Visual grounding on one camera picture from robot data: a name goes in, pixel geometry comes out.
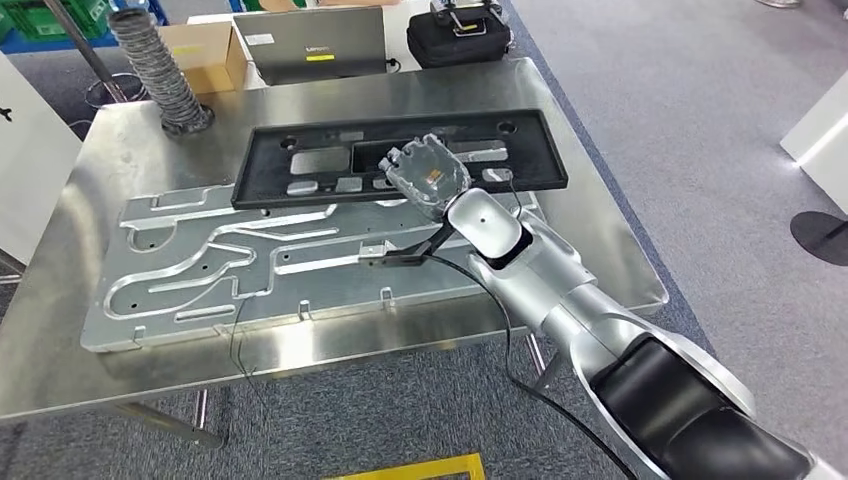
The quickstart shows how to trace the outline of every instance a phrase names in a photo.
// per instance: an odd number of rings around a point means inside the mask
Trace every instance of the screw hole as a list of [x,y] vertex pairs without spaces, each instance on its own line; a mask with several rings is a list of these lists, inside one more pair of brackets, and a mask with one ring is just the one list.
[[518,128],[512,122],[501,122],[498,124],[498,131],[504,135],[513,134],[516,130],[518,130]]

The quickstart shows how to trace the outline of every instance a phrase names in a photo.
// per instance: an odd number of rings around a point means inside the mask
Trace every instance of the white wall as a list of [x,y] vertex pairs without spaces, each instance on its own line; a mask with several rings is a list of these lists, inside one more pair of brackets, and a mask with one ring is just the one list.
[[12,110],[0,116],[0,249],[26,264],[81,142],[3,54],[0,109]]

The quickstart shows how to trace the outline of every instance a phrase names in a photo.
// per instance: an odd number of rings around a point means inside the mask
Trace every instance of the black round base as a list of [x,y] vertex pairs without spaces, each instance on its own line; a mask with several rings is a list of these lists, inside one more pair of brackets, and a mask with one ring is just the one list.
[[848,267],[848,221],[827,213],[804,212],[792,218],[789,230],[810,255]]

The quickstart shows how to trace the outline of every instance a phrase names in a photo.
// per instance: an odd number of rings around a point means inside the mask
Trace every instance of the black rectangular tray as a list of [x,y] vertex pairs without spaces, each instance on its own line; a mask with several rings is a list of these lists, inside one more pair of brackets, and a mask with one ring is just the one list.
[[[493,169],[509,169],[516,191],[568,184],[540,110],[385,118],[254,129],[233,191],[233,208],[403,198],[387,184],[377,164],[392,147],[401,148],[427,133],[438,135],[455,153],[506,148],[506,160],[464,162],[472,187],[490,193],[511,191],[509,176]],[[297,173],[292,173],[293,164]]]

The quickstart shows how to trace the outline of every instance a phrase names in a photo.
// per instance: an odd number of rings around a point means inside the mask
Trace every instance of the table leg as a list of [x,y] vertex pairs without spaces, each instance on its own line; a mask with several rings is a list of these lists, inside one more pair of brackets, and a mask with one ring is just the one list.
[[553,380],[554,376],[559,372],[560,367],[562,367],[563,357],[557,352],[554,354],[554,358],[551,359],[548,366],[545,367],[545,371],[539,376],[539,379],[536,380],[536,384],[533,385],[533,388],[536,389],[537,392],[541,392],[542,390],[548,388],[551,384],[551,380]]
[[536,375],[541,375],[545,372],[545,358],[542,356],[542,351],[539,349],[539,342],[536,341],[536,336],[532,333],[524,338],[527,341],[527,347],[530,349],[530,358],[533,359],[533,366],[536,368]]
[[116,405],[114,408],[121,415],[140,418],[145,425],[172,433],[180,438],[194,442],[196,445],[203,445],[208,448],[221,448],[224,446],[224,438],[203,429],[206,426],[207,395],[206,390],[202,390],[197,394],[194,425],[140,403]]
[[0,249],[0,267],[12,271],[12,275],[0,275],[0,285],[10,285],[13,283],[21,283],[21,275],[26,269],[26,265],[19,262],[17,258],[9,255]]

